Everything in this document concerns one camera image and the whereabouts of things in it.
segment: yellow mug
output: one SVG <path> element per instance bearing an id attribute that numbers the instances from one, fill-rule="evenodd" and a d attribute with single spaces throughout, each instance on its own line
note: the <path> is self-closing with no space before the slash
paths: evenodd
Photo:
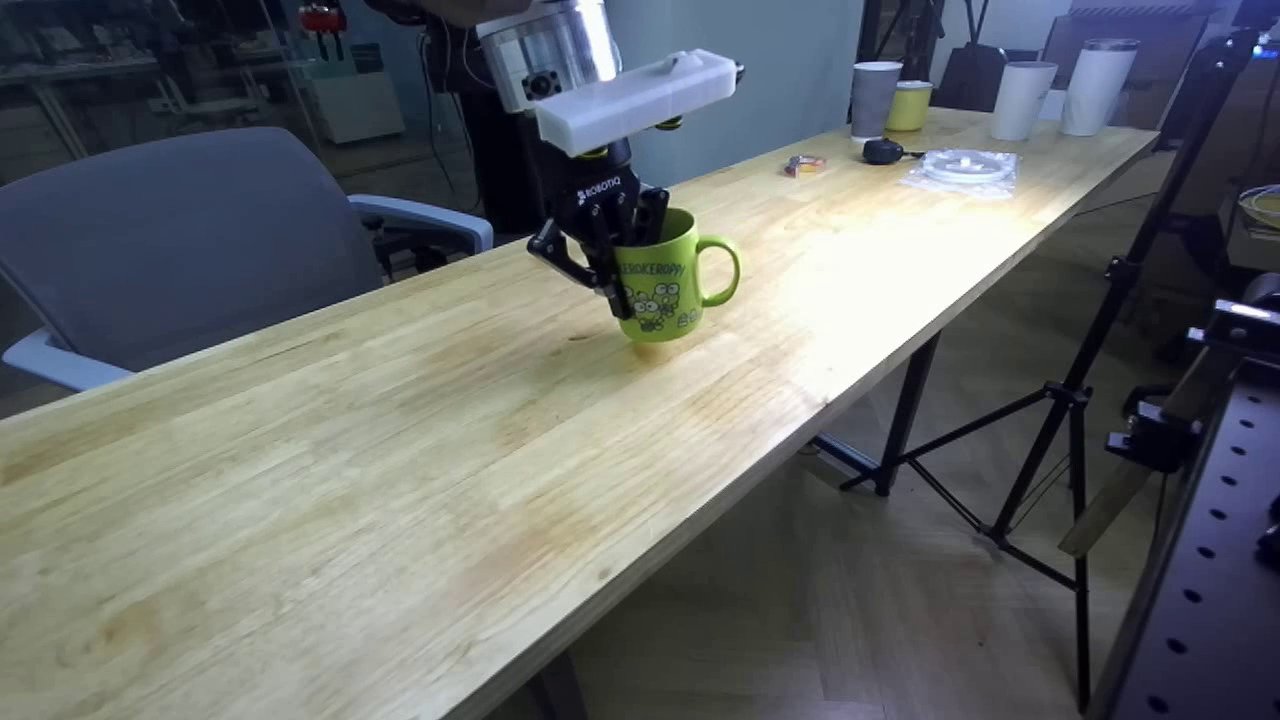
<path id="1" fill-rule="evenodd" d="M 704 297 L 700 256 L 722 252 L 732 275 L 719 292 Z M 739 283 L 739 256 L 729 242 L 704 238 L 684 210 L 666 210 L 654 245 L 620 245 L 616 272 L 627 292 L 630 318 L 620 321 L 630 344 L 665 344 L 686 335 L 704 309 L 729 305 Z"/>
<path id="2" fill-rule="evenodd" d="M 920 133 L 926 119 L 926 101 L 931 101 L 931 85 L 899 81 L 882 129 Z"/>

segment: office chair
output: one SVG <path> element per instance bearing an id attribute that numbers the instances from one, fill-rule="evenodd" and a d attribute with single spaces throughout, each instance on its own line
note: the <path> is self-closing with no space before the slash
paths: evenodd
<path id="1" fill-rule="evenodd" d="M 283 129 L 114 150 L 0 187 L 0 275 L 44 328 L 3 365 L 68 388 L 389 283 L 389 252 L 491 250 L 479 217 L 344 195 Z"/>

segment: wooden tabletop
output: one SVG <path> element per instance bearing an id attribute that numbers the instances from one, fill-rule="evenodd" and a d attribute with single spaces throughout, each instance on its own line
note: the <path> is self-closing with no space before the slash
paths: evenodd
<path id="1" fill-rule="evenodd" d="M 1038 136 L 1007 195 L 838 133 L 679 184 L 742 283 L 654 354 L 500 250 L 0 424 L 0 718 L 494 704 L 1146 141 Z"/>

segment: mug handle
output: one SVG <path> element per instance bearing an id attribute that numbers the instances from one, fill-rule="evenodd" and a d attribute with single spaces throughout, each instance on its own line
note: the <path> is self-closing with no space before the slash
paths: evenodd
<path id="1" fill-rule="evenodd" d="M 737 292 L 737 283 L 739 283 L 739 275 L 742 275 L 742 262 L 739 262 L 737 250 L 732 250 L 729 242 L 719 242 L 719 238 L 700 238 L 700 242 L 697 242 L 697 262 L 700 262 L 707 250 L 717 250 L 717 252 L 722 252 L 722 256 L 732 262 L 732 280 L 729 280 L 719 292 L 700 297 L 704 309 L 717 309 L 717 305 L 729 305 L 729 301 L 732 301 L 732 292 Z"/>

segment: tripod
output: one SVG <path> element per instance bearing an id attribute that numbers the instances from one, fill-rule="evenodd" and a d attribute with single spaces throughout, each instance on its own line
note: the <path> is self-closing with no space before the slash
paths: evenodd
<path id="1" fill-rule="evenodd" d="M 1181 195 L 1191 165 L 1200 160 L 1200 150 L 1210 133 L 1210 119 L 1218 117 L 1229 93 L 1237 90 L 1259 34 L 1280 17 L 1275 0 L 1242 0 L 1241 13 L 1237 13 L 1237 34 L 1218 36 L 1218 41 L 1209 41 L 1187 71 L 1184 71 L 1184 85 L 1162 117 L 1162 129 L 1160 129 L 1160 141 L 1155 150 L 1162 153 L 1176 153 L 1173 155 L 1173 170 L 1127 250 L 1124 262 L 1113 262 L 1108 267 L 1108 297 L 1101 301 L 1071 365 L 1067 365 L 1067 375 L 1054 379 L 1054 384 L 1045 384 L 996 412 L 985 412 L 920 447 L 902 447 L 908 442 L 908 430 L 910 430 L 910 418 L 917 418 L 917 404 L 925 395 L 925 379 L 926 379 L 926 365 L 931 365 L 931 354 L 935 354 L 935 339 L 926 339 L 910 365 L 908 365 L 908 379 L 902 379 L 902 394 L 899 394 L 899 404 L 894 404 L 894 422 L 891 422 L 891 433 L 886 433 L 886 447 L 882 447 L 882 461 L 870 467 L 870 463 L 859 463 L 855 456 L 847 456 L 845 447 L 829 443 L 829 442 L 815 442 L 815 447 L 831 454 L 835 461 L 853 463 L 859 475 L 845 482 L 845 490 L 859 483 L 859 482 L 877 482 L 877 492 L 886 496 L 891 490 L 891 475 L 899 463 L 908 463 L 910 472 L 920 472 L 920 482 L 942 499 L 956 508 L 959 522 L 968 522 L 980 538 L 986 538 L 1000 553 L 1014 555 L 1019 564 L 1027 564 L 1032 573 L 1062 586 L 1074 594 L 1074 704 L 1089 708 L 1089 692 L 1090 692 L 1090 671 L 1089 671 L 1089 555 L 1074 555 L 1071 559 L 1071 577 L 1067 573 L 1054 573 L 1053 564 L 1045 564 L 1038 555 L 1023 553 L 1019 543 L 1010 543 L 1010 522 L 1053 447 L 1053 442 L 1061 436 L 1061 430 L 1067 424 L 1067 490 L 1071 490 L 1071 516 L 1079 522 L 1083 516 L 1083 504 L 1089 504 L 1089 475 L 1083 475 L 1083 407 L 1089 407 L 1089 374 L 1127 301 L 1127 292 L 1134 289 L 1139 272 L 1142 272 L 1142 262 L 1151 256 L 1155 250 L 1155 238 L 1173 213 L 1173 200 Z M 1036 407 L 1036 404 L 1047 404 L 1045 412 L 1045 424 L 996 511 L 996 522 L 980 522 L 956 492 L 942 490 L 941 475 L 931 475 L 920 456 L 942 447 L 942 443 L 956 443 L 996 422 L 1007 422 L 1023 407 Z"/>

